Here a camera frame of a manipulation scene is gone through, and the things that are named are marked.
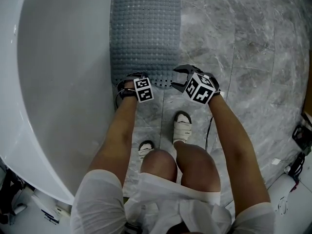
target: person's right arm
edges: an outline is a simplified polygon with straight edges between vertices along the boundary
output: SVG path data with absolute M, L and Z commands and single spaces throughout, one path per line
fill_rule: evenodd
M 258 203 L 270 202 L 253 145 L 221 95 L 209 101 L 224 151 L 235 203 L 235 215 Z

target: hand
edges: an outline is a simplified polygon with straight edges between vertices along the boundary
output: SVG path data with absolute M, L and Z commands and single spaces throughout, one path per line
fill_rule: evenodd
M 134 84 L 133 80 L 127 81 L 125 83 L 125 88 L 134 89 L 135 88 L 135 84 Z

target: white sandal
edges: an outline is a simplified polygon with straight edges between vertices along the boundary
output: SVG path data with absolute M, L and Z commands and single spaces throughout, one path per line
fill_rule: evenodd
M 145 156 L 154 150 L 154 143 L 151 140 L 146 140 L 140 144 L 138 147 L 138 156 L 140 161 L 142 162 Z
M 178 140 L 184 143 L 192 135 L 192 120 L 191 117 L 183 111 L 179 111 L 175 115 L 174 121 L 174 137 L 173 143 Z

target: white container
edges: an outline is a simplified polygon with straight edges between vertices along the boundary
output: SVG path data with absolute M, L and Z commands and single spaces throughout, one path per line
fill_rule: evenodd
M 114 106 L 111 0 L 0 0 L 0 156 L 72 204 Z

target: black and white cube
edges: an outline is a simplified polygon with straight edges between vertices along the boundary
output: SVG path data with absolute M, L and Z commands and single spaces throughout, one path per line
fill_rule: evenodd
M 152 86 L 148 78 L 135 79 L 134 83 L 136 88 L 137 99 L 140 103 L 154 99 Z
M 194 73 L 190 79 L 183 95 L 201 105 L 207 104 L 211 97 L 214 95 L 215 87 L 211 83 L 208 76 L 202 76 Z

